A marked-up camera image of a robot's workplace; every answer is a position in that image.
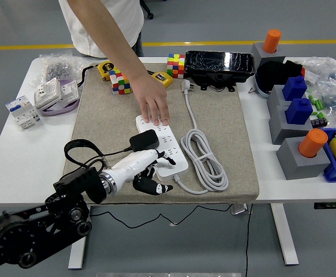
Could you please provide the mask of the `person's right hand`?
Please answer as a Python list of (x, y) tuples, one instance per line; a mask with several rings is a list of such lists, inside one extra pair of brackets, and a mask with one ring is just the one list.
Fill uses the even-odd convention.
[(155, 126), (168, 125), (170, 121), (165, 87), (153, 79), (147, 72), (129, 77), (133, 93), (139, 103), (144, 122), (152, 120)]

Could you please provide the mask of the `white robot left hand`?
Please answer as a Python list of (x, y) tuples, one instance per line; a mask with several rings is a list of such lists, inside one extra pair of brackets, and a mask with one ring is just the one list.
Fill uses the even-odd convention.
[(113, 185), (114, 194), (118, 193), (125, 183), (131, 182), (135, 190), (158, 196), (173, 190), (173, 186), (153, 180), (156, 168), (160, 166), (159, 159), (165, 159), (170, 166), (176, 165), (176, 162), (164, 151), (149, 149), (129, 154), (111, 169), (104, 170), (103, 175)]

